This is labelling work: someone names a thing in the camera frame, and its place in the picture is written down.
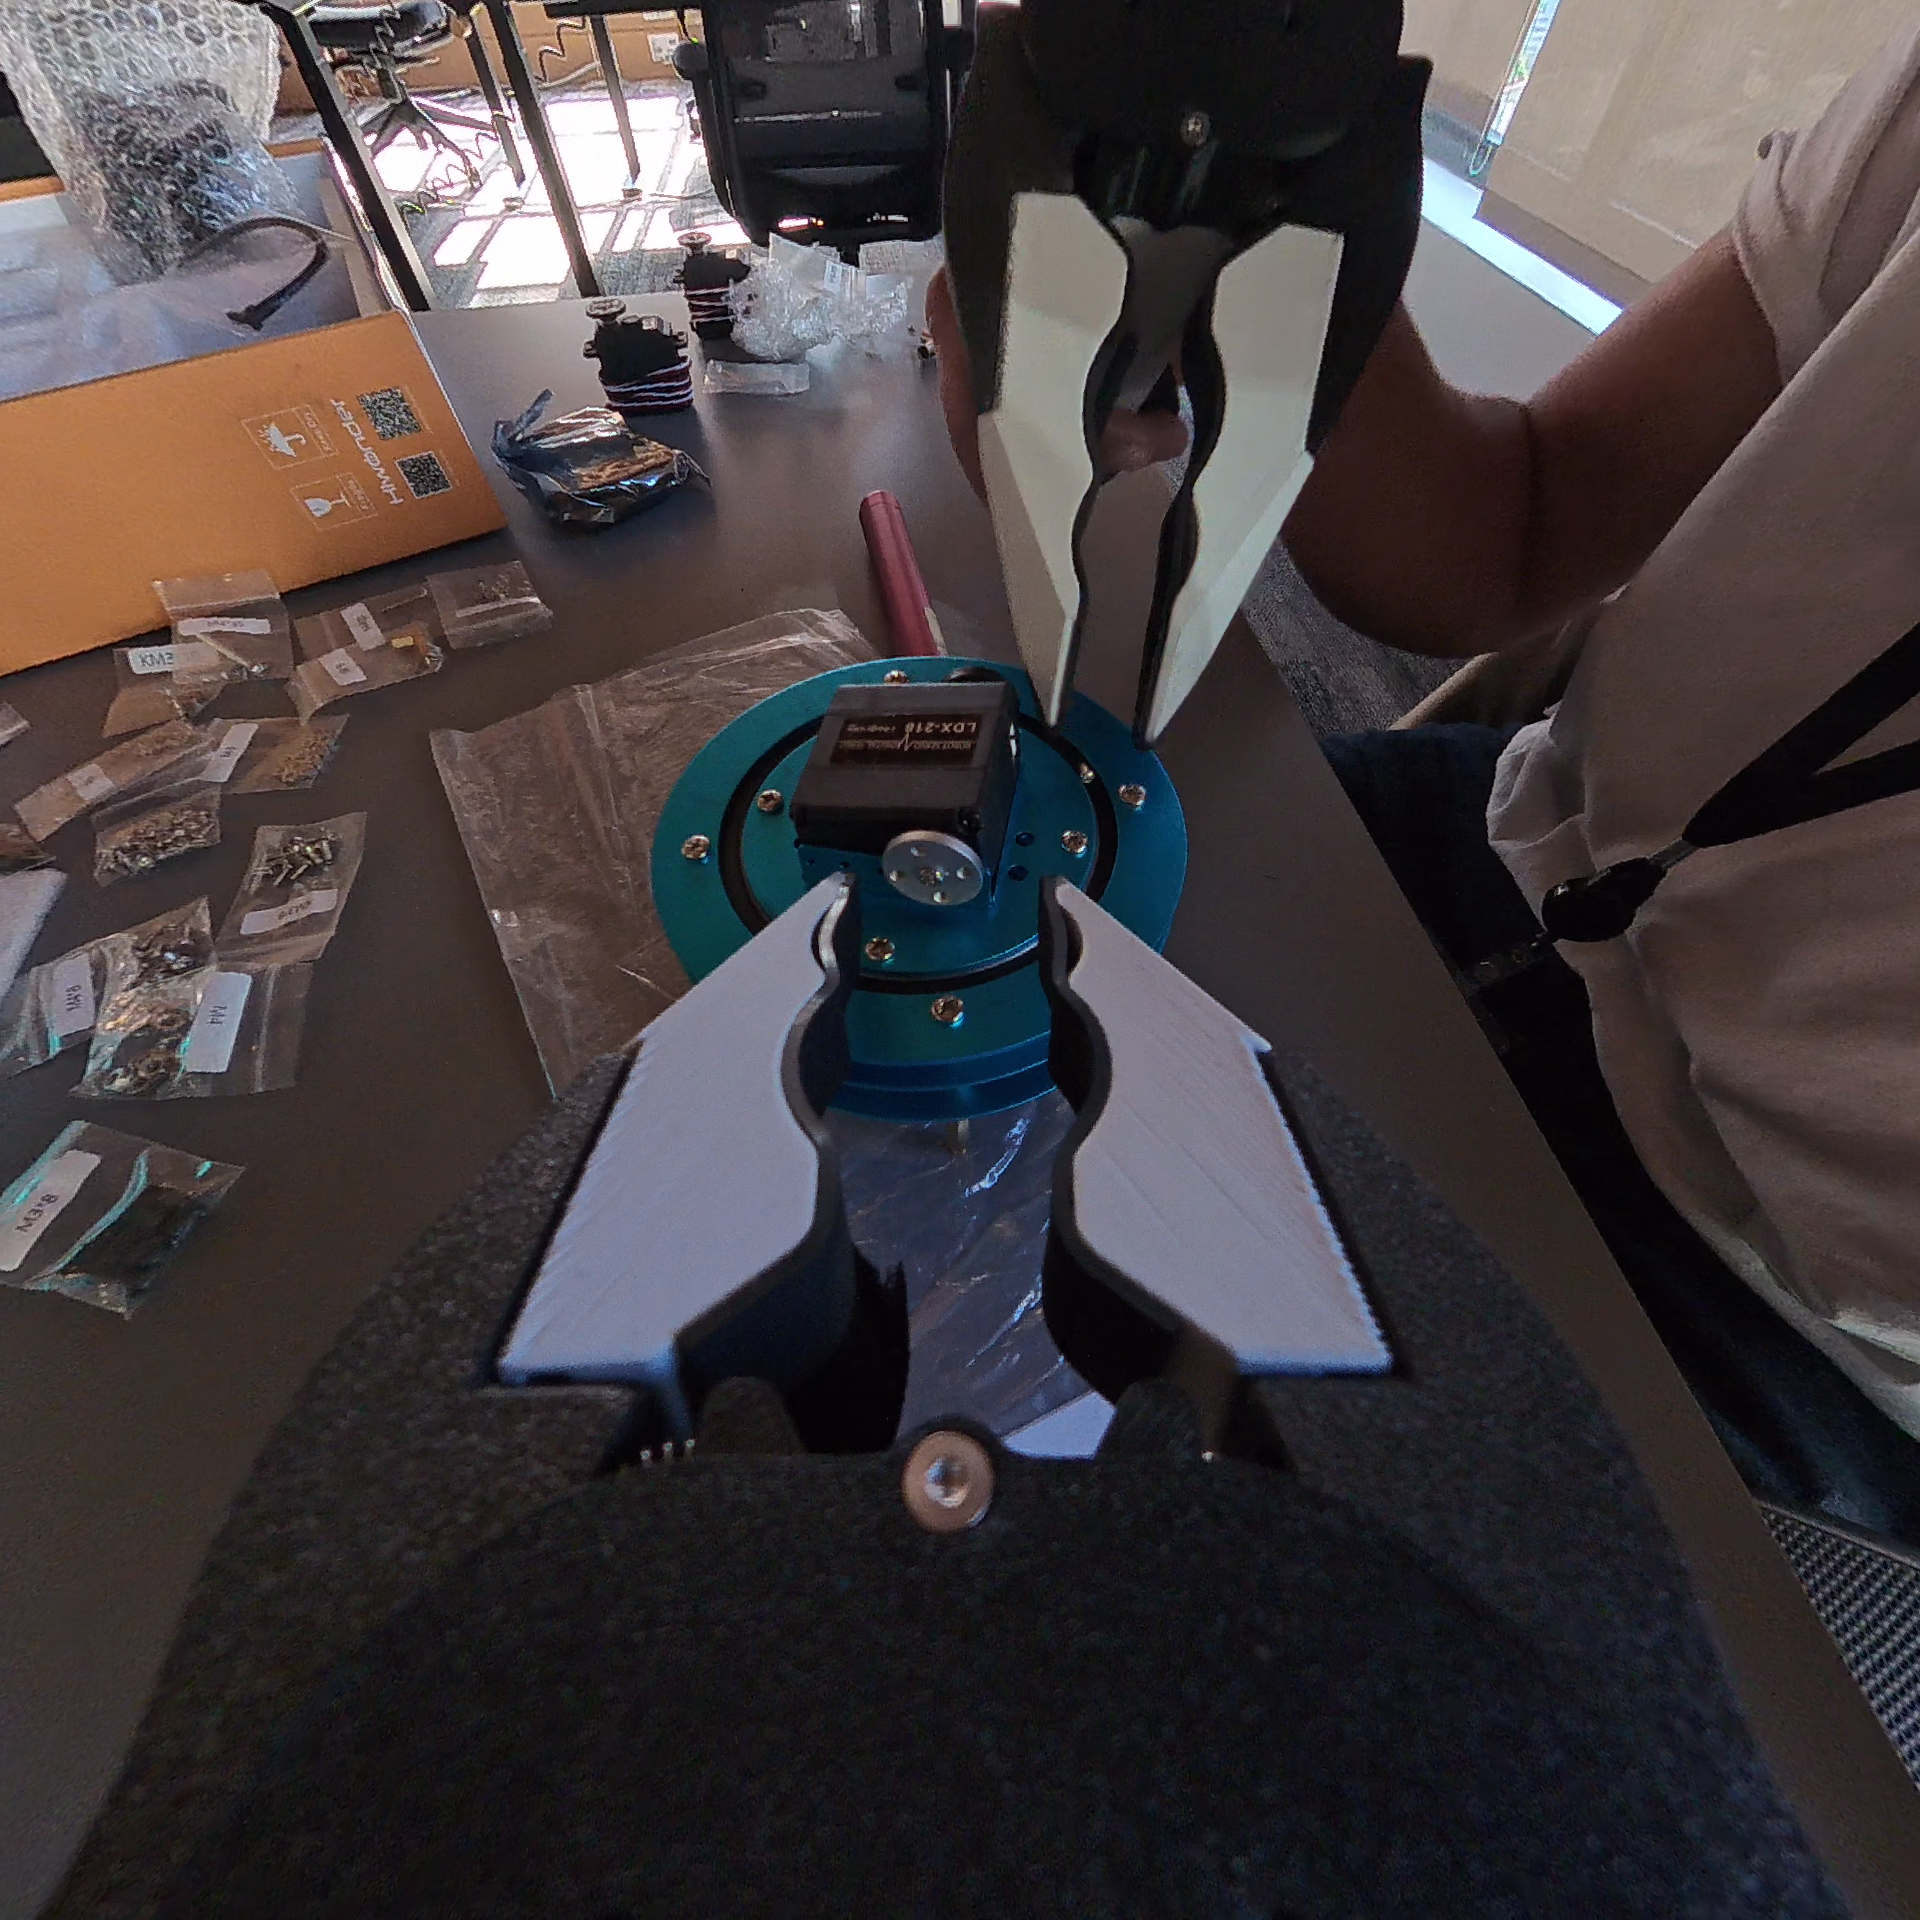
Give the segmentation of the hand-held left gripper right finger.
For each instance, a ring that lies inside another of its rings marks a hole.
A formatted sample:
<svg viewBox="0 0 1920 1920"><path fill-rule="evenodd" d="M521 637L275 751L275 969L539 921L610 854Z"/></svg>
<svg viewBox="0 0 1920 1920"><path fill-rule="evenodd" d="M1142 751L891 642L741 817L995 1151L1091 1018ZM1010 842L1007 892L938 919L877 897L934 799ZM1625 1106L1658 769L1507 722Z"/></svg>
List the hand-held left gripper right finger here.
<svg viewBox="0 0 1920 1920"><path fill-rule="evenodd" d="M1273 1375L1393 1357L1251 1026L1067 879L1040 889L1053 1164L1047 1327L1107 1402L1167 1380L1223 1439Z"/></svg>

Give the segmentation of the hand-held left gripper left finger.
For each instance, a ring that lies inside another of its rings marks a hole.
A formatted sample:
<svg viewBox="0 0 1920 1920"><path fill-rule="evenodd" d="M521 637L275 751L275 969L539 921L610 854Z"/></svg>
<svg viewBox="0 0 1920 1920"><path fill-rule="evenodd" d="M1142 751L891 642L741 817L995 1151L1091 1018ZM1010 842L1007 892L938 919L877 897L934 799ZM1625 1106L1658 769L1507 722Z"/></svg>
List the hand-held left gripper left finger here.
<svg viewBox="0 0 1920 1920"><path fill-rule="evenodd" d="M495 1355L504 1385L638 1385L690 1437L731 1375L793 1389L856 1308L824 1108L848 1067L856 887L815 882L638 1042Z"/></svg>

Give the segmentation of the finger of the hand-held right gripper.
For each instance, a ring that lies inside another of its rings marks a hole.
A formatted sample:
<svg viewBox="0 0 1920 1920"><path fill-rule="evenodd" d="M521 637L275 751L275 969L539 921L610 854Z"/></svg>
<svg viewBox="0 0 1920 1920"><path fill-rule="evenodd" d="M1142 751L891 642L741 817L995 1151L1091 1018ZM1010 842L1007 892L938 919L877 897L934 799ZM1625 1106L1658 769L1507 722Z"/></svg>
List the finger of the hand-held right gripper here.
<svg viewBox="0 0 1920 1920"><path fill-rule="evenodd" d="M1073 194L1018 191L1005 258L998 396L977 422L1014 642L1055 727L1082 621L1081 526L1096 489L1089 401L1113 358L1131 258Z"/></svg>
<svg viewBox="0 0 1920 1920"><path fill-rule="evenodd" d="M1338 258L1335 230L1283 225L1218 265L1187 315L1192 444L1161 524L1136 702L1142 748L1192 692L1304 484Z"/></svg>

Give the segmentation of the blue round turntable base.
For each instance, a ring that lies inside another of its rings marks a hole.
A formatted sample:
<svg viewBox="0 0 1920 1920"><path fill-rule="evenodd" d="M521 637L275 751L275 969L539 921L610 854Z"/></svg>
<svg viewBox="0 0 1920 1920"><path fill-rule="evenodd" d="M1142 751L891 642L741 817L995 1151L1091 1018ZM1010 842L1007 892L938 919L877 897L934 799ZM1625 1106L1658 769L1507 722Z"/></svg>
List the blue round turntable base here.
<svg viewBox="0 0 1920 1920"><path fill-rule="evenodd" d="M987 669L1018 705L1014 819L992 903L920 907L886 882L831 873L854 879L862 933L837 1097L845 1113L962 1119L1048 1090L1040 885L1067 877L1136 937L1165 945L1185 827L1158 756L1082 695L1048 727L1023 673L911 657L837 668L766 698L695 755L663 804L654 901L686 974L703 979L817 882L800 871L789 804L831 695Z"/></svg>

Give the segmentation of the black servo motor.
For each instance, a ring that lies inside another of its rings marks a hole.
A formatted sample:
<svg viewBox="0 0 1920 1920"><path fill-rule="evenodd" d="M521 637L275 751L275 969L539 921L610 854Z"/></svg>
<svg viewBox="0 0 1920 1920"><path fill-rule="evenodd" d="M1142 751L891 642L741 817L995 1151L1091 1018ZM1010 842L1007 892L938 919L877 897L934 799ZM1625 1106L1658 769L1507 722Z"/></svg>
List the black servo motor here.
<svg viewBox="0 0 1920 1920"><path fill-rule="evenodd" d="M1007 679L838 689L789 804L805 879L850 873L920 907L985 909L1016 811Z"/></svg>

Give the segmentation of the person's right forearm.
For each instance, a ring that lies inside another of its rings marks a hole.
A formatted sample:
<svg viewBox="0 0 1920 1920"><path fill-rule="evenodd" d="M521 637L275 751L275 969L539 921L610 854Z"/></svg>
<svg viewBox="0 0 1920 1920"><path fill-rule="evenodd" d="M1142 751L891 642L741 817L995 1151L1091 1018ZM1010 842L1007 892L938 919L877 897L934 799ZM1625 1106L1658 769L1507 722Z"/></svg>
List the person's right forearm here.
<svg viewBox="0 0 1920 1920"><path fill-rule="evenodd" d="M1526 401L1518 572L1490 645L1546 634L1629 581L1779 390L1769 322L1721 230Z"/></svg>

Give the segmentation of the grey desk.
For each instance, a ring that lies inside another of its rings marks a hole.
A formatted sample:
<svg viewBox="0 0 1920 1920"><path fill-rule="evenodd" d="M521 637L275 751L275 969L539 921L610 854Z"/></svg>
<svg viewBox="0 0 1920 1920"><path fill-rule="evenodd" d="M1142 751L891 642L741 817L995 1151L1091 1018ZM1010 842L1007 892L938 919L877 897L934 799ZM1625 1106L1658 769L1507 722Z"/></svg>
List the grey desk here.
<svg viewBox="0 0 1920 1920"><path fill-rule="evenodd" d="M565 535L488 459L551 388L599 398L578 301L413 319L558 625L351 707L327 781L263 807L366 809L367 861L320 969L291 1092L107 1106L243 1165L130 1318L3 1289L3 1913L33 1915L154 1685L187 1589L290 1396L415 1237L545 1106L429 729L478 729L576 682L783 609L882 639L856 501L897 494L947 645L1010 658L987 515L928 366L859 358L794 401L656 426L710 477ZM1165 734L1191 830L1170 961L1296 1049L1526 1287L1658 1500L1808 1836L1858 1915L1915 1915L1915 1790L1711 1428L1457 1001L1256 637L1237 619Z"/></svg>

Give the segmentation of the person's right hand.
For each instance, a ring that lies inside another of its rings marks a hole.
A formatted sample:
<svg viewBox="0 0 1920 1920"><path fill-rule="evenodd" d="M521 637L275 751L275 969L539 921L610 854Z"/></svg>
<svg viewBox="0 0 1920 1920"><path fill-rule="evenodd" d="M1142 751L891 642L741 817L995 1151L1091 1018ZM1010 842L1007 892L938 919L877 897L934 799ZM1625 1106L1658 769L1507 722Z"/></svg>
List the person's right hand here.
<svg viewBox="0 0 1920 1920"><path fill-rule="evenodd" d="M1565 619L1526 587L1528 411L1437 372L1397 305L1279 529L1311 597L1416 657L1481 657Z"/></svg>

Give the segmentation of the red metal cylinder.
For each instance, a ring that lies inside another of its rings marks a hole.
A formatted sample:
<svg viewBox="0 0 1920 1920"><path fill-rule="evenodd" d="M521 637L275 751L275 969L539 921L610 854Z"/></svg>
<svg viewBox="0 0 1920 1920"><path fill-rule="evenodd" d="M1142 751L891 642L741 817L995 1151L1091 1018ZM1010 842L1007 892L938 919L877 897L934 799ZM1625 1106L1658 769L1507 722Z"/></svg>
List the red metal cylinder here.
<svg viewBox="0 0 1920 1920"><path fill-rule="evenodd" d="M879 594L894 657L946 657L946 639L931 611L920 565L905 529L897 498L877 489L856 507Z"/></svg>

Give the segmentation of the crumpled clear plastic wrap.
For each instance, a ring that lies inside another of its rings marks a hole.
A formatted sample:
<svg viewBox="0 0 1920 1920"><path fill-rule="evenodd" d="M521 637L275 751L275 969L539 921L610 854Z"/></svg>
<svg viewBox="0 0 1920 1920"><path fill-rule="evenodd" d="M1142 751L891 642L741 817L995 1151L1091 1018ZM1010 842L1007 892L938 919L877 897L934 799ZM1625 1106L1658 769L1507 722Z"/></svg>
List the crumpled clear plastic wrap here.
<svg viewBox="0 0 1920 1920"><path fill-rule="evenodd" d="M866 271L845 263L837 247L805 247L771 230L728 294L731 341L761 364L797 364L829 346L886 361L911 358L920 322L909 294L905 274Z"/></svg>

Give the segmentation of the large clear plastic bag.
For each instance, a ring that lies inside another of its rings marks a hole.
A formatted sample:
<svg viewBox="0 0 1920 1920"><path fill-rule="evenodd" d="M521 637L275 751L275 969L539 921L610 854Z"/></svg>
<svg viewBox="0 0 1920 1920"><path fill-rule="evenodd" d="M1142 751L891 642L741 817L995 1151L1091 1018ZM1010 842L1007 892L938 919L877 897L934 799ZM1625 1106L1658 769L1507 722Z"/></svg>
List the large clear plastic bag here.
<svg viewBox="0 0 1920 1920"><path fill-rule="evenodd" d="M782 611L471 734L431 734L454 825L545 1084L562 1095L688 979L651 897L663 804L691 755L761 698L873 650L840 611ZM960 1123L829 1113L848 1225L899 1267L902 1423L938 1413L1075 1452L1098 1411L1040 1306L1050 1164L1071 1119L1047 1092Z"/></svg>

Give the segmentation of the black office chair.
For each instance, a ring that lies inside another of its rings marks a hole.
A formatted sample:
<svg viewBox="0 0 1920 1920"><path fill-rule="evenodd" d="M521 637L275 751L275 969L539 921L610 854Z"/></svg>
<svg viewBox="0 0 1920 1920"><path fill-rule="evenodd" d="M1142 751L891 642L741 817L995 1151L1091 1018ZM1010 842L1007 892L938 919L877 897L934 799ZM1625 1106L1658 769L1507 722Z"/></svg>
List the black office chair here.
<svg viewBox="0 0 1920 1920"><path fill-rule="evenodd" d="M715 197L757 247L774 234L856 258L942 228L951 107L976 6L709 3L673 52Z"/></svg>

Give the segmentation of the person's dark pants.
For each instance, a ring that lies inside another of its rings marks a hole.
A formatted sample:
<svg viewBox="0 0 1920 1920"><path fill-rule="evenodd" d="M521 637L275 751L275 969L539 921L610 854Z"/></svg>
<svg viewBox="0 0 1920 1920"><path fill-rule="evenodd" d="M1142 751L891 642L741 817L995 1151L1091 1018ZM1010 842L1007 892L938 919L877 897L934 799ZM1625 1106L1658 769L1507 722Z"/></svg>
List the person's dark pants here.
<svg viewBox="0 0 1920 1920"><path fill-rule="evenodd" d="M1507 727L1447 724L1322 741L1335 780L1457 977L1537 929L1485 831L1510 735ZM1576 974L1549 955L1465 995L1745 1486L1915 1550L1915 1439L1658 1194L1599 1077Z"/></svg>

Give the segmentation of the beige roller blind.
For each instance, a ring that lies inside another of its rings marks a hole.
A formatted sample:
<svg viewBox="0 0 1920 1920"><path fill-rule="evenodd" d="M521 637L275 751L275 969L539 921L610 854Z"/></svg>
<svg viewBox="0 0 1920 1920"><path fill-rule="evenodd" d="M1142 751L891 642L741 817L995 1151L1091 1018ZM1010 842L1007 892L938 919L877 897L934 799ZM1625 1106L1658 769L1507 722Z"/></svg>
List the beige roller blind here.
<svg viewBox="0 0 1920 1920"><path fill-rule="evenodd" d="M1733 214L1907 3L1406 3L1430 60L1425 153L1507 236L1629 305Z"/></svg>

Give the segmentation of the dark antistatic bag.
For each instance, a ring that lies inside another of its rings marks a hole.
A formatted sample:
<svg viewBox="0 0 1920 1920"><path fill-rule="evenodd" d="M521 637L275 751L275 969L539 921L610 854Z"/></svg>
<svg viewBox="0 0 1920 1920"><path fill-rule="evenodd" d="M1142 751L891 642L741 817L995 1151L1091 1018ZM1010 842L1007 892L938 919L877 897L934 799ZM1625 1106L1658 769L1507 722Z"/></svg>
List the dark antistatic bag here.
<svg viewBox="0 0 1920 1920"><path fill-rule="evenodd" d="M679 449L627 429L607 406L542 421L544 390L514 421L495 421L491 450L514 487L554 524L613 526L651 510L705 474Z"/></svg>

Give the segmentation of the person's white shirt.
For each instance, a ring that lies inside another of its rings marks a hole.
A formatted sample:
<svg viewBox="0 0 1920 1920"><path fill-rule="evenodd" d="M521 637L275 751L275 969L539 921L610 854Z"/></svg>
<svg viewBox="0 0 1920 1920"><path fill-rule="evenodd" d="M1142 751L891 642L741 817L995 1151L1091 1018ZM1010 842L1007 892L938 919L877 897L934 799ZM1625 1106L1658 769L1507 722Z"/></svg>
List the person's white shirt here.
<svg viewBox="0 0 1920 1920"><path fill-rule="evenodd" d="M1915 1434L1918 44L1735 214L1783 390L1503 749L1530 906L1681 852L1565 948L1625 1134L1762 1303Z"/></svg>

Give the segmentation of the group of small screw bags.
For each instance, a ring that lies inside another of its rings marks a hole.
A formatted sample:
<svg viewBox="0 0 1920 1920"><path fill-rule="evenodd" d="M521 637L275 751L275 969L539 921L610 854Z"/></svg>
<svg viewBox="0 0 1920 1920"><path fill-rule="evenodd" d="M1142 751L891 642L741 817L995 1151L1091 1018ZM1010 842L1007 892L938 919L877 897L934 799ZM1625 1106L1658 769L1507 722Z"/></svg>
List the group of small screw bags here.
<svg viewBox="0 0 1920 1920"><path fill-rule="evenodd" d="M117 651L122 692L152 692L159 722L23 797L3 819L3 873L55 868L51 839L82 819L102 889L216 850L229 799L320 780L344 734L336 705L551 619L517 559L298 621L259 573L163 582L159 601L173 639ZM366 849L361 809L259 825L222 917L198 897L23 966L3 996L3 1079L82 1053L73 1097L97 1102L291 1089L313 974Z"/></svg>

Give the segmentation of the grey mesh chair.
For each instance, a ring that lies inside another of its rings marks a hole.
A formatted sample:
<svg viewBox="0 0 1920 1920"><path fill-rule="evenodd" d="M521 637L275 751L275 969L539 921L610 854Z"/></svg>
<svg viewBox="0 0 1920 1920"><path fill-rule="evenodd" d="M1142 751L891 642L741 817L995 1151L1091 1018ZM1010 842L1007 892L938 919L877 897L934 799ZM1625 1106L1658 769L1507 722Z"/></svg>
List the grey mesh chair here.
<svg viewBox="0 0 1920 1920"><path fill-rule="evenodd" d="M1758 1502L1840 1658L1918 1781L1918 1556L1864 1529Z"/></svg>

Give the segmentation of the orange cardboard box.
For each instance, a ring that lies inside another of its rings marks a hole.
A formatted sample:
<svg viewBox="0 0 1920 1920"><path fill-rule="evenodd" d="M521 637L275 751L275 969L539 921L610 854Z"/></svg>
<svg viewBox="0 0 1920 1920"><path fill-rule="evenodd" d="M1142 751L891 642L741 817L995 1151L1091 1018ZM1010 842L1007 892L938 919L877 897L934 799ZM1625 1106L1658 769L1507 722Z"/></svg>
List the orange cardboard box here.
<svg viewBox="0 0 1920 1920"><path fill-rule="evenodd" d="M329 239L259 332L231 314L296 274L303 230L121 286L56 182L3 188L3 673L154 629L159 579L291 590L502 529L322 146L275 159Z"/></svg>

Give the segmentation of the bubble wrap bundle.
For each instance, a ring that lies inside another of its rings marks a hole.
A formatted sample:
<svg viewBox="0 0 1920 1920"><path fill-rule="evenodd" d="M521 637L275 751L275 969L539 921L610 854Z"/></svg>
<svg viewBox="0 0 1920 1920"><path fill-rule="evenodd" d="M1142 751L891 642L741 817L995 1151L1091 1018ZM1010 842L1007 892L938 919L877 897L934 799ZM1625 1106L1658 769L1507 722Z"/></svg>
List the bubble wrap bundle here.
<svg viewBox="0 0 1920 1920"><path fill-rule="evenodd" d="M119 281L301 211L267 148L278 37L246 5L3 3L2 67Z"/></svg>

